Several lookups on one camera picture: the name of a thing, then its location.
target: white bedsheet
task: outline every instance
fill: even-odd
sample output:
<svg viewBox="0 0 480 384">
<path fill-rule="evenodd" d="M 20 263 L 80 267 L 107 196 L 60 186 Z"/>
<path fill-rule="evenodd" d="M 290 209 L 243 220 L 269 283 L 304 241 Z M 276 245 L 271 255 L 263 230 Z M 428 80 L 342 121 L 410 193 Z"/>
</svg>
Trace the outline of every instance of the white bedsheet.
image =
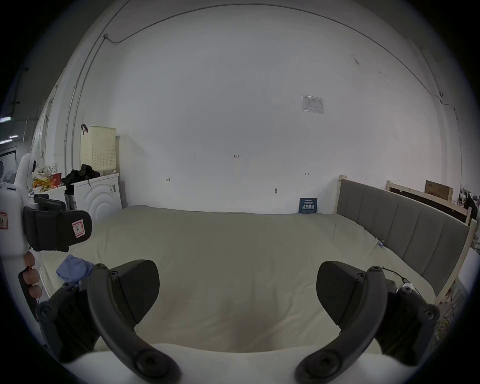
<svg viewBox="0 0 480 384">
<path fill-rule="evenodd" d="M 370 233 L 340 215 L 257 215 L 176 211 L 147 206 L 122 210 L 97 224 L 70 253 L 109 268 L 153 260 L 160 293 L 137 325 L 150 344 L 224 352 L 259 352 L 332 341 L 339 328 L 315 290 L 323 261 L 366 270 L 382 265 L 408 278 L 427 302 L 430 284 Z M 42 252 L 51 294 L 66 257 Z M 388 278 L 401 284 L 397 276 Z M 102 343 L 97 349 L 104 349 Z M 378 346 L 369 349 L 378 352 Z"/>
</svg>

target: cable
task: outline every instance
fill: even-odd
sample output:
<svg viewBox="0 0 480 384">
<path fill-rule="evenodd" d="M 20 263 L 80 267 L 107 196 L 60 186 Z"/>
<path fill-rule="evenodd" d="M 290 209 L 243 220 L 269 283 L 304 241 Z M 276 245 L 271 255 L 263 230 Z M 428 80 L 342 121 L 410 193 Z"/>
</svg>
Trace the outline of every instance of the cable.
<svg viewBox="0 0 480 384">
<path fill-rule="evenodd" d="M 43 285 L 40 287 L 40 294 L 43 293 Z M 40 302 L 41 296 L 36 300 L 36 303 L 38 304 Z"/>
<path fill-rule="evenodd" d="M 385 268 L 384 266 L 379 266 L 380 268 L 384 269 L 385 271 L 389 271 L 389 272 L 392 272 L 394 273 L 395 275 L 398 275 L 401 277 L 403 283 L 410 283 L 410 281 L 406 278 L 406 277 L 403 277 L 400 273 L 398 272 L 395 272 L 395 271 L 392 271 L 391 269 L 388 269 L 388 268 Z"/>
<path fill-rule="evenodd" d="M 102 29 L 102 32 L 100 32 L 100 34 L 98 35 L 98 37 L 96 38 L 95 40 L 95 43 L 93 43 L 92 47 L 90 48 L 90 51 L 88 52 L 88 55 L 87 57 L 85 58 L 85 61 L 80 69 L 80 72 L 78 74 L 78 77 L 77 77 L 77 81 L 75 83 L 75 86 L 73 87 L 73 92 L 72 92 L 72 99 L 70 101 L 70 106 L 68 108 L 68 114 L 67 114 L 67 124 L 65 125 L 65 138 L 63 140 L 63 145 L 64 145 L 64 154 L 65 156 L 63 157 L 63 164 L 65 166 L 65 172 L 67 171 L 67 134 L 68 134 L 68 123 L 69 123 L 69 120 L 70 120 L 70 113 L 72 111 L 72 104 L 73 104 L 73 98 L 75 96 L 75 90 L 77 89 L 77 85 L 78 85 L 78 82 L 80 81 L 80 76 L 82 76 L 82 72 L 84 70 L 84 67 L 85 67 L 85 64 L 87 63 L 87 60 L 88 58 L 90 57 L 90 54 L 92 53 L 92 50 L 93 50 L 93 47 L 95 46 L 95 44 L 97 43 L 98 39 L 100 39 L 100 36 L 102 36 L 102 33 L 105 31 L 105 29 L 108 27 L 108 25 L 112 22 L 112 20 L 115 18 L 115 16 L 117 16 L 117 14 L 123 9 L 123 7 L 125 7 L 128 3 L 130 2 L 130 0 L 127 0 L 125 4 L 123 4 L 120 9 L 118 11 L 115 12 L 115 14 L 112 16 L 112 18 L 109 20 L 109 22 L 107 23 L 107 25 L 105 25 L 105 27 L 103 27 Z"/>
<path fill-rule="evenodd" d="M 100 42 L 100 45 L 98 46 L 96 52 L 95 52 L 95 55 L 93 55 L 93 58 L 92 58 L 92 61 L 90 62 L 90 65 L 88 66 L 88 69 L 87 69 L 87 72 L 85 74 L 85 77 L 84 77 L 84 81 L 82 82 L 82 87 L 80 88 L 80 93 L 78 94 L 78 98 L 77 98 L 77 106 L 75 108 L 75 113 L 73 114 L 73 121 L 72 121 L 72 145 L 71 145 L 71 148 L 70 148 L 70 153 L 72 154 L 72 168 L 73 168 L 73 138 L 75 136 L 75 124 L 77 122 L 77 112 L 78 112 L 78 106 L 80 104 L 80 98 L 82 97 L 82 92 L 84 90 L 84 86 L 85 86 L 85 81 L 87 79 L 87 76 L 88 76 L 88 73 L 90 72 L 90 68 L 92 68 L 92 64 L 95 60 L 95 57 L 98 53 L 98 51 L 100 51 L 100 48 L 102 48 L 102 44 L 105 42 L 105 39 L 103 39 L 101 42 Z"/>
<path fill-rule="evenodd" d="M 158 23 L 161 23 L 163 21 L 166 21 L 166 20 L 169 20 L 169 19 L 172 19 L 174 17 L 177 17 L 177 16 L 181 16 L 181 15 L 185 15 L 187 13 L 192 13 L 192 12 L 195 12 L 195 11 L 201 11 L 201 10 L 205 10 L 205 9 L 210 9 L 210 8 L 219 8 L 219 7 L 230 7 L 230 6 L 237 6 L 237 5 L 260 5 L 260 6 L 268 6 L 268 7 L 277 7 L 277 8 L 286 8 L 286 9 L 291 9 L 291 10 L 294 10 L 294 11 L 299 11 L 299 12 L 305 12 L 305 13 L 309 13 L 309 14 L 312 14 L 312 15 L 315 15 L 315 16 L 319 16 L 319 17 L 322 17 L 324 19 L 327 19 L 327 20 L 330 20 L 330 21 L 333 21 L 335 23 L 338 23 L 340 25 L 343 25 L 349 29 L 351 29 L 352 31 L 355 31 L 357 33 L 359 33 L 360 35 L 366 37 L 367 39 L 369 39 L 370 41 L 372 41 L 373 43 L 375 43 L 376 45 L 378 45 L 380 48 L 383 48 L 385 51 L 387 51 L 390 55 L 392 55 L 400 64 L 402 64 L 412 75 L 413 77 L 415 77 L 415 79 L 417 79 L 417 81 L 423 86 L 423 88 L 425 88 L 425 90 L 431 95 L 431 96 L 436 96 L 438 98 L 438 100 L 440 101 L 440 104 L 442 105 L 445 105 L 445 106 L 451 106 L 453 108 L 453 111 L 455 113 L 455 118 L 456 118 L 456 127 L 457 127 L 457 130 L 458 130 L 458 140 L 460 142 L 460 185 L 462 184 L 462 143 L 461 143 L 461 140 L 460 140 L 460 127 L 458 126 L 458 116 L 456 114 L 456 109 L 455 107 L 452 105 L 452 104 L 447 104 L 447 103 L 444 103 L 442 101 L 442 99 L 436 95 L 436 94 L 433 94 L 432 92 L 430 92 L 430 90 L 427 88 L 427 86 L 418 78 L 418 76 L 412 72 L 412 70 L 406 66 L 406 64 L 400 60 L 397 56 L 395 56 L 391 51 L 389 51 L 387 48 L 385 48 L 382 44 L 378 43 L 377 41 L 375 41 L 373 38 L 369 37 L 368 35 L 364 34 L 363 32 L 360 32 L 358 29 L 355 29 L 353 27 L 351 27 L 350 25 L 347 25 L 345 23 L 342 23 L 338 20 L 335 20 L 335 19 L 332 19 L 331 17 L 327 17 L 327 16 L 323 16 L 323 15 L 320 15 L 319 13 L 315 13 L 315 12 L 312 12 L 312 11 L 306 11 L 306 10 L 303 10 L 303 9 L 300 9 L 300 8 L 295 8 L 295 7 L 289 7 L 287 5 L 278 5 L 278 4 L 265 4 L 265 3 L 257 3 L 257 2 L 242 2 L 242 3 L 232 3 L 232 4 L 217 4 L 217 5 L 209 5 L 209 6 L 206 6 L 206 7 L 200 7 L 200 8 L 195 8 L 195 9 L 192 9 L 192 10 L 189 10 L 189 11 L 184 11 L 184 12 L 180 12 L 180 13 L 177 13 L 175 15 L 171 15 L 169 17 L 166 17 L 164 19 L 161 19 L 159 21 L 156 21 L 154 23 L 151 23 L 141 29 L 139 29 L 138 31 L 136 32 L 133 32 L 131 35 L 128 35 L 127 37 L 123 38 L 122 40 L 119 40 L 119 41 L 113 41 L 111 40 L 109 37 L 108 37 L 108 34 L 105 34 L 103 35 L 103 38 L 108 40 L 110 43 L 112 44 L 120 44 L 122 43 L 123 41 L 129 39 L 130 37 L 136 35 L 137 33 L 140 33 L 142 31 L 144 31 L 145 29 L 147 28 L 150 28 L 151 26 L 153 25 L 156 25 Z M 433 75 L 432 73 L 432 77 L 433 77 L 433 80 L 435 81 L 435 84 L 437 84 L 436 80 L 435 80 L 435 76 Z M 437 84 L 437 89 L 438 89 L 438 92 L 442 95 L 442 93 L 440 92 L 440 89 L 438 88 L 438 84 Z"/>
<path fill-rule="evenodd" d="M 382 269 L 384 269 L 385 271 L 392 272 L 392 273 L 394 273 L 395 275 L 400 276 L 400 278 L 402 279 L 403 284 L 406 284 L 406 283 L 412 284 L 406 277 L 403 277 L 400 273 L 395 272 L 395 271 L 392 271 L 391 269 L 385 268 L 384 266 L 381 266 L 381 265 L 380 265 L 379 267 L 382 268 Z M 419 291 L 418 289 L 416 289 L 416 288 L 414 288 L 414 289 L 415 289 L 415 291 L 417 291 L 417 293 L 418 293 L 418 294 L 420 295 L 420 297 L 423 299 L 423 296 L 421 295 L 420 291 Z"/>
</svg>

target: label sticker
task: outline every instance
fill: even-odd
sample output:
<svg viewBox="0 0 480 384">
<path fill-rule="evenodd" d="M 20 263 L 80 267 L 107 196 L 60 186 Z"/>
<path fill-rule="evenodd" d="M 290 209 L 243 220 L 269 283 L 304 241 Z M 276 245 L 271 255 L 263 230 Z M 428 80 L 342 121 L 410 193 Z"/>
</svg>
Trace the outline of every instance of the label sticker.
<svg viewBox="0 0 480 384">
<path fill-rule="evenodd" d="M 0 229 L 8 229 L 8 217 L 5 212 L 0 212 Z"/>
<path fill-rule="evenodd" d="M 300 199 L 299 213 L 317 213 L 317 199 Z"/>
<path fill-rule="evenodd" d="M 301 95 L 303 110 L 324 114 L 324 101 L 319 97 Z"/>
<path fill-rule="evenodd" d="M 78 220 L 72 223 L 73 232 L 76 238 L 83 236 L 85 234 L 84 220 Z"/>
<path fill-rule="evenodd" d="M 52 174 L 53 173 L 57 173 L 58 172 L 58 164 L 57 163 L 52 163 L 49 165 L 50 169 L 52 170 Z"/>
</svg>

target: wire on wall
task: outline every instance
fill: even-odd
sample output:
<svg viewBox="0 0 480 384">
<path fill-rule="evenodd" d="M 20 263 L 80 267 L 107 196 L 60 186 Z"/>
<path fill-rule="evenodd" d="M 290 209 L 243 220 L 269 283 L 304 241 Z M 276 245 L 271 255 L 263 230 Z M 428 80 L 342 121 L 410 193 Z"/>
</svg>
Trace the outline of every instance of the wire on wall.
<svg viewBox="0 0 480 384">
<path fill-rule="evenodd" d="M 461 141 L 460 141 L 460 127 L 458 126 L 458 116 L 456 114 L 456 109 L 455 107 L 452 105 L 452 104 L 447 104 L 447 103 L 444 103 L 441 99 L 441 96 L 443 96 L 443 93 L 440 92 L 440 89 L 438 87 L 438 84 L 435 80 L 435 77 L 433 76 L 433 73 L 432 73 L 432 76 L 433 76 L 433 79 L 435 81 L 435 84 L 437 85 L 437 89 L 438 89 L 438 92 L 440 93 L 440 96 L 438 96 L 437 94 L 434 94 L 432 92 L 430 92 L 430 90 L 427 88 L 427 86 L 418 78 L 418 76 L 402 61 L 400 60 L 397 56 L 395 56 L 395 54 L 393 54 L 391 51 L 389 51 L 386 47 L 384 47 L 382 44 L 380 44 L 379 42 L 375 41 L 373 38 L 371 38 L 370 36 L 364 34 L 363 32 L 359 31 L 358 29 L 355 29 L 353 27 L 351 27 L 350 25 L 347 25 L 345 23 L 342 23 L 338 20 L 335 20 L 335 19 L 332 19 L 331 17 L 327 17 L 327 16 L 324 16 L 324 15 L 321 15 L 319 13 L 315 13 L 315 12 L 312 12 L 312 11 L 307 11 L 307 10 L 304 10 L 304 9 L 300 9 L 300 8 L 295 8 L 295 7 L 289 7 L 289 6 L 286 6 L 286 5 L 278 5 L 278 4 L 265 4 L 265 3 L 257 3 L 257 2 L 241 2 L 241 3 L 231 3 L 231 4 L 217 4 L 217 5 L 210 5 L 210 6 L 206 6 L 206 7 L 200 7 L 200 8 L 195 8 L 195 9 L 192 9 L 192 10 L 189 10 L 189 11 L 184 11 L 184 12 L 180 12 L 180 13 L 177 13 L 175 15 L 171 15 L 169 17 L 166 17 L 164 19 L 161 19 L 161 20 L 158 20 L 154 23 L 151 23 L 141 29 L 139 29 L 138 31 L 135 31 L 133 32 L 131 35 L 128 35 L 127 37 L 123 38 L 122 40 L 119 40 L 119 41 L 113 41 L 111 40 L 109 37 L 108 37 L 108 34 L 105 34 L 103 35 L 103 38 L 105 40 L 108 40 L 110 43 L 112 44 L 120 44 L 122 42 L 124 42 L 125 40 L 129 39 L 130 37 L 132 36 L 135 36 L 137 33 L 140 33 L 142 31 L 144 31 L 145 29 L 148 29 L 150 28 L 151 26 L 154 26 L 156 24 L 159 24 L 161 22 L 164 22 L 166 20 L 169 20 L 169 19 L 172 19 L 174 17 L 177 17 L 177 16 L 181 16 L 181 15 L 184 15 L 184 14 L 187 14 L 187 13 L 192 13 L 192 12 L 195 12 L 195 11 L 201 11 L 201 10 L 205 10 L 205 9 L 210 9 L 210 8 L 219 8 L 219 7 L 230 7 L 230 6 L 237 6 L 237 5 L 261 5 L 261 6 L 268 6 L 268 7 L 278 7 L 278 8 L 286 8 L 286 9 L 291 9 L 291 10 L 295 10 L 295 11 L 299 11 L 299 12 L 305 12 L 305 13 L 310 13 L 312 15 L 315 15 L 315 16 L 319 16 L 319 17 L 322 17 L 324 19 L 327 19 L 327 20 L 330 20 L 330 21 L 333 21 L 335 23 L 338 23 L 338 24 L 341 24 L 349 29 L 351 29 L 352 31 L 355 31 L 357 33 L 359 33 L 360 35 L 366 37 L 367 39 L 369 39 L 370 41 L 372 41 L 373 43 L 375 43 L 376 45 L 378 45 L 379 47 L 381 47 L 382 49 L 384 49 L 386 52 L 388 52 L 390 55 L 392 55 L 400 64 L 402 64 L 412 75 L 413 77 L 415 77 L 415 79 L 417 79 L 417 81 L 423 86 L 423 88 L 425 88 L 425 90 L 431 95 L 431 96 L 436 96 L 438 98 L 438 100 L 440 101 L 440 104 L 442 105 L 445 105 L 445 106 L 451 106 L 453 108 L 453 111 L 455 113 L 455 119 L 456 119 L 456 127 L 457 127 L 457 130 L 458 130 L 458 140 L 460 142 L 460 185 L 462 184 L 462 144 L 461 144 Z"/>
<path fill-rule="evenodd" d="M 78 77 L 77 77 L 77 81 L 75 83 L 75 86 L 73 87 L 73 91 L 72 91 L 72 99 L 70 100 L 70 106 L 69 106 L 69 109 L 68 109 L 68 114 L 67 114 L 67 123 L 65 124 L 65 138 L 63 140 L 63 145 L 64 145 L 64 148 L 63 148 L 63 153 L 64 153 L 64 156 L 63 156 L 63 162 L 64 162 L 64 167 L 65 167 L 65 172 L 67 172 L 67 135 L 68 135 L 68 123 L 69 123 L 69 120 L 70 120 L 70 113 L 72 111 L 72 104 L 73 104 L 73 99 L 74 99 L 74 96 L 75 96 L 75 91 L 77 89 L 77 85 L 78 85 L 78 82 L 80 81 L 80 76 L 82 76 L 82 72 L 84 70 L 84 67 L 87 63 L 87 60 L 88 58 L 90 57 L 90 54 L 92 53 L 93 51 L 93 48 L 95 46 L 95 44 L 97 43 L 98 39 L 100 39 L 100 37 L 102 36 L 102 33 L 105 31 L 105 29 L 108 27 L 108 25 L 112 22 L 112 20 L 115 18 L 115 16 L 117 16 L 119 14 L 119 12 L 130 2 L 130 0 L 127 0 L 121 7 L 118 11 L 115 12 L 115 14 L 112 16 L 112 18 L 109 20 L 109 22 L 105 25 L 105 27 L 102 29 L 102 32 L 100 32 L 100 34 L 98 35 L 98 37 L 96 38 L 95 40 L 95 43 L 93 43 L 92 47 L 90 48 L 90 51 L 88 52 L 87 54 L 87 57 L 85 58 L 85 61 L 80 69 L 80 72 L 78 74 Z"/>
<path fill-rule="evenodd" d="M 88 66 L 88 69 L 87 69 L 87 72 L 85 74 L 85 77 L 84 77 L 84 81 L 82 83 L 82 87 L 80 88 L 80 93 L 78 94 L 78 98 L 77 98 L 77 106 L 75 108 L 75 113 L 73 114 L 73 125 L 72 125 L 72 145 L 71 145 L 71 148 L 70 148 L 70 151 L 71 151 L 71 155 L 72 155 L 72 168 L 73 168 L 73 138 L 75 137 L 75 123 L 77 122 L 77 112 L 78 112 L 78 106 L 80 105 L 80 98 L 82 97 L 82 92 L 84 90 L 84 86 L 85 86 L 85 81 L 87 79 L 87 76 L 88 76 L 88 73 L 90 72 L 90 68 L 92 67 L 92 64 L 95 60 L 95 57 L 96 57 L 96 54 L 98 53 L 98 51 L 100 51 L 100 48 L 102 47 L 102 44 L 103 42 L 105 41 L 105 39 L 103 39 L 101 42 L 100 42 L 100 45 L 98 46 L 96 52 L 95 52 L 95 55 L 93 55 L 93 58 L 92 58 L 92 61 L 90 62 L 90 65 Z"/>
</svg>

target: blue sign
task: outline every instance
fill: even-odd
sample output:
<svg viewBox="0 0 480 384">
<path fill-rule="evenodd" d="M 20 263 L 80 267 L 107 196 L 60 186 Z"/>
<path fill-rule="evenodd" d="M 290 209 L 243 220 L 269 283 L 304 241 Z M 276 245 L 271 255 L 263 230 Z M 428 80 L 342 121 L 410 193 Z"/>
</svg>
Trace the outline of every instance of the blue sign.
<svg viewBox="0 0 480 384">
<path fill-rule="evenodd" d="M 300 199 L 299 213 L 317 213 L 317 199 Z"/>
</svg>

